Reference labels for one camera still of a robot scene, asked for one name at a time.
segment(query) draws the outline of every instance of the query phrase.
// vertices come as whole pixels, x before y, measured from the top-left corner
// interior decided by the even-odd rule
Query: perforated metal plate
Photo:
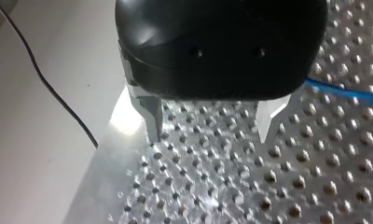
[[[373,0],[329,9],[311,76],[373,92]],[[165,102],[119,223],[373,223],[373,106],[310,88],[300,101],[266,145],[256,103]]]

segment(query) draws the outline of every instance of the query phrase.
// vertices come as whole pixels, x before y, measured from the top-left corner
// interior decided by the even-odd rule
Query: screw hole
[[[189,48],[189,56],[192,58],[199,59],[203,56],[203,51],[198,46],[192,46]]]
[[[253,48],[253,55],[256,58],[263,58],[266,55],[266,51],[265,51],[264,48],[255,47],[255,48]]]

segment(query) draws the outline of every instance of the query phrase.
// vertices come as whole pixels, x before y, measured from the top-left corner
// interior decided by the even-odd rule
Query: hole
[[[157,193],[159,193],[159,189],[158,189],[158,188],[153,188],[153,189],[152,189],[152,192],[153,192],[154,194],[157,194]]]
[[[304,189],[306,187],[305,179],[302,176],[299,176],[298,178],[294,179],[294,181],[292,181],[292,185],[296,189]]]
[[[370,163],[359,164],[358,170],[364,174],[370,173],[372,172],[372,164]]]
[[[253,48],[253,56],[256,58],[263,58],[266,55],[266,51],[264,48],[255,47]]]
[[[222,132],[219,129],[214,130],[214,136],[221,136]]]
[[[331,215],[322,215],[320,216],[320,223],[321,224],[332,224],[334,223],[334,218]]]
[[[263,163],[264,163],[264,161],[263,161],[263,159],[261,157],[256,158],[255,161],[254,161],[254,164],[257,167],[263,166]]]
[[[175,115],[169,115],[168,120],[169,120],[169,121],[173,121],[173,120],[175,120]]]
[[[177,164],[179,161],[181,160],[181,158],[179,156],[174,156],[172,161]]]
[[[178,208],[177,213],[180,217],[186,217],[187,216],[187,209],[184,206],[181,206],[181,207]]]
[[[199,126],[193,127],[193,133],[200,133],[200,127]]]
[[[157,152],[157,153],[154,154],[154,159],[158,161],[158,160],[160,160],[161,156],[162,156],[162,154],[160,152]]]
[[[310,158],[309,158],[309,154],[307,151],[303,150],[302,152],[298,153],[297,154],[297,160],[299,162],[306,162],[308,161]]]
[[[186,123],[191,123],[193,118],[191,116],[186,116]]]
[[[180,197],[180,195],[178,193],[174,193],[173,194],[173,199],[174,200],[177,200],[179,197]]]
[[[172,151],[173,148],[174,148],[173,144],[169,144],[169,145],[167,146],[167,149],[168,149],[169,151]]]
[[[291,165],[288,161],[286,161],[286,162],[280,164],[280,168],[282,169],[282,171],[288,172],[291,169]]]
[[[169,137],[168,133],[163,133],[161,136],[161,139],[166,140]]]
[[[218,111],[219,116],[226,116],[228,114],[228,111],[226,108],[222,108]]]
[[[167,170],[167,166],[166,165],[161,165],[160,168],[159,168],[162,172]]]
[[[282,156],[282,152],[280,151],[280,148],[278,146],[269,149],[268,153],[274,159],[277,159]]]
[[[186,174],[187,174],[187,170],[186,170],[186,169],[182,169],[182,170],[180,171],[180,175],[184,176],[184,175],[186,175]]]
[[[142,162],[141,162],[141,166],[143,166],[143,167],[148,166],[148,162],[147,162],[147,161],[142,161]]]
[[[206,181],[208,177],[209,176],[207,174],[202,174],[200,178],[202,181]]]
[[[338,156],[337,155],[332,155],[331,158],[326,159],[326,165],[328,165],[331,168],[339,167],[340,162],[338,160]]]
[[[173,182],[173,179],[172,179],[171,177],[166,178],[166,180],[164,181],[164,183],[165,183],[167,186],[171,186],[171,185],[172,185],[172,182]]]
[[[310,168],[310,174],[311,176],[317,177],[321,175],[321,169],[318,166]]]
[[[276,217],[271,221],[272,224],[282,224],[283,220],[280,217]]]
[[[213,197],[213,194],[215,193],[215,188],[209,188],[209,190],[207,191],[207,194],[210,196],[210,197]]]
[[[317,205],[318,204],[318,197],[316,194],[312,194],[306,198],[306,202],[310,205]]]
[[[123,211],[125,212],[130,212],[131,211],[131,207],[126,205],[124,208],[123,208]]]
[[[277,189],[276,190],[276,195],[278,198],[285,198],[286,195],[285,195],[285,189]]]
[[[232,184],[232,178],[227,176],[224,180],[224,184],[229,187]]]
[[[216,207],[216,210],[218,210],[218,212],[224,211],[224,205],[223,204],[219,204],[218,207]]]
[[[198,46],[192,46],[189,48],[188,54],[192,58],[201,58],[203,56],[203,51]]]
[[[200,164],[200,161],[198,159],[195,159],[193,162],[192,162],[192,165],[195,167],[195,168],[200,168],[201,167],[201,164]]]
[[[222,163],[217,163],[215,166],[214,166],[214,170],[219,173],[220,175],[222,175],[224,172],[225,172],[225,168],[224,168],[224,165]]]
[[[269,198],[265,198],[262,200],[262,202],[259,204],[259,207],[262,209],[262,211],[268,211],[271,207],[271,201]]]
[[[166,217],[163,221],[164,224],[170,224],[172,220],[169,217]]]
[[[369,203],[370,202],[370,193],[367,189],[364,189],[364,190],[358,191],[355,194],[355,198],[360,203]]]
[[[200,108],[200,109],[199,109],[199,113],[201,113],[201,114],[205,114],[205,113],[207,113],[207,108],[206,108],[206,107],[202,107],[202,108]]]
[[[329,185],[324,185],[323,192],[328,196],[333,196],[338,193],[335,183],[331,182]]]
[[[209,146],[209,141],[206,137],[203,137],[199,140],[199,144],[202,146],[202,147],[208,147]]]
[[[146,201],[145,195],[138,196],[138,198],[137,198],[138,203],[145,203],[145,201]]]
[[[137,183],[137,182],[134,182],[134,184],[133,184],[133,188],[134,188],[134,189],[138,189],[138,188],[140,188],[140,184]]]
[[[146,175],[145,179],[148,180],[148,181],[151,181],[155,178],[155,175],[152,174],[152,173],[149,173],[148,175]]]
[[[187,112],[187,108],[184,105],[181,106],[180,110],[183,113]]]
[[[290,217],[301,217],[302,211],[300,210],[299,205],[294,204],[292,207],[288,209],[288,215]]]
[[[179,140],[180,140],[180,143],[185,143],[187,140],[187,137],[185,135],[181,135]]]
[[[158,203],[157,203],[157,208],[159,210],[162,210],[164,208],[164,204],[165,202],[163,200],[160,200]]]
[[[145,211],[145,212],[143,212],[143,217],[150,218],[151,217],[151,213],[149,213],[148,211]]]
[[[274,184],[276,183],[276,174],[274,172],[269,171],[264,175],[265,181],[269,184]]]
[[[199,206],[199,204],[200,204],[200,199],[199,199],[199,197],[196,198],[195,200],[193,200],[193,203],[195,204],[195,206]]]
[[[195,191],[195,187],[194,187],[193,183],[191,183],[191,182],[186,183],[186,190],[193,193]]]

